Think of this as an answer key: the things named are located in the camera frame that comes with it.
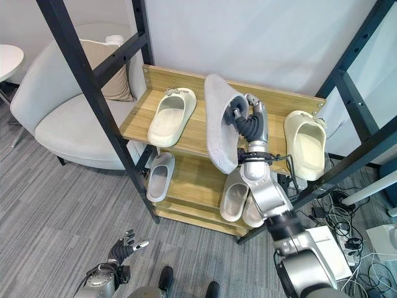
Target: white slipper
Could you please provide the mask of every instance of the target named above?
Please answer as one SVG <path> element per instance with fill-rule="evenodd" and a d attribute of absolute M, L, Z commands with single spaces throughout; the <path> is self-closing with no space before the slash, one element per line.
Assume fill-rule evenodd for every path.
<path fill-rule="evenodd" d="M 156 156 L 151 164 L 148 191 L 146 192 L 149 201 L 160 202 L 164 200 L 174 168 L 174 155 L 165 152 Z"/>
<path fill-rule="evenodd" d="M 251 193 L 249 193 L 246 205 L 244 206 L 243 221 L 252 228 L 259 228 L 264 223 L 262 216 L 255 206 L 254 198 Z"/>
<path fill-rule="evenodd" d="M 169 89 L 161 99 L 149 130 L 148 141 L 158 147 L 178 142 L 196 107 L 196 95 L 187 88 Z"/>
<path fill-rule="evenodd" d="M 292 155 L 295 174 L 302 179 L 314 181 L 324 173 L 324 127 L 322 119 L 303 111 L 293 111 L 284 120 L 287 154 Z"/>
<path fill-rule="evenodd" d="M 241 217 L 248 190 L 248 185 L 241 179 L 240 168 L 236 168 L 229 174 L 223 188 L 219 209 L 225 220 L 235 222 Z"/>

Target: white wall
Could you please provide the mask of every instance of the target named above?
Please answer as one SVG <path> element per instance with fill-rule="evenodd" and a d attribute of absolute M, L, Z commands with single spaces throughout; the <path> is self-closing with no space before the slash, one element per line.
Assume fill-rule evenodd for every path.
<path fill-rule="evenodd" d="M 375 0 L 146 0 L 156 64 L 315 94 Z"/>
<path fill-rule="evenodd" d="M 73 24 L 129 24 L 125 0 L 65 0 Z M 16 45 L 25 54 L 22 69 L 10 81 L 20 83 L 52 34 L 34 0 L 0 0 L 0 43 Z"/>
<path fill-rule="evenodd" d="M 397 115 L 397 4 L 394 4 L 376 32 L 348 69 L 379 127 Z M 321 116 L 326 119 L 326 150 L 346 156 L 360 145 L 342 99 L 334 88 Z M 397 157 L 397 146 L 374 162 Z"/>

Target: shoe rack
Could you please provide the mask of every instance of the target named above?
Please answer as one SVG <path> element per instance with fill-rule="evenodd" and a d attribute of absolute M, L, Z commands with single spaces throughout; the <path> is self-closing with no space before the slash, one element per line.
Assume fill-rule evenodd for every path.
<path fill-rule="evenodd" d="M 169 148 L 176 158 L 167 197 L 153 203 L 158 216 L 236 236 L 249 231 L 242 219 L 225 221 L 219 212 L 226 175 L 208 157 L 205 126 L 204 76 L 144 65 L 147 90 L 120 127 L 123 138 L 148 143 L 147 134 L 157 106 L 168 88 L 185 87 L 194 91 L 197 105 L 179 141 Z M 230 82 L 239 92 L 255 94 L 266 105 L 269 118 L 269 151 L 286 154 L 283 130 L 284 118 L 292 111 L 316 114 L 325 100 L 313 96 L 288 93 L 274 89 Z M 271 168 L 288 174 L 285 161 L 275 162 Z"/>

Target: pillow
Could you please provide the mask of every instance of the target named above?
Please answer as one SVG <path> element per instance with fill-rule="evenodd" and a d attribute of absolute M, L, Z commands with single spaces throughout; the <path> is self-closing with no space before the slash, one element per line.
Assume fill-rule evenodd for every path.
<path fill-rule="evenodd" d="M 100 65 L 102 61 L 118 49 L 118 45 L 114 43 L 93 42 L 92 40 L 80 40 L 80 42 L 92 69 Z M 112 101 L 134 101 L 130 85 L 128 84 L 127 67 L 125 65 L 116 72 L 101 90 L 106 99 Z"/>

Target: person's foot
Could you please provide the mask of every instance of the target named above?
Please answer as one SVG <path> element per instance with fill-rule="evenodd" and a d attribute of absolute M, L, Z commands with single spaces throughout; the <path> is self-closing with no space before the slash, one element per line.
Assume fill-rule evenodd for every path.
<path fill-rule="evenodd" d="M 163 290 L 168 294 L 173 282 L 174 282 L 174 271 L 170 266 L 165 266 L 161 271 L 160 280 L 159 280 L 159 289 Z"/>
<path fill-rule="evenodd" d="M 207 289 L 207 294 L 205 298 L 218 298 L 219 297 L 220 286 L 216 281 L 210 283 Z"/>

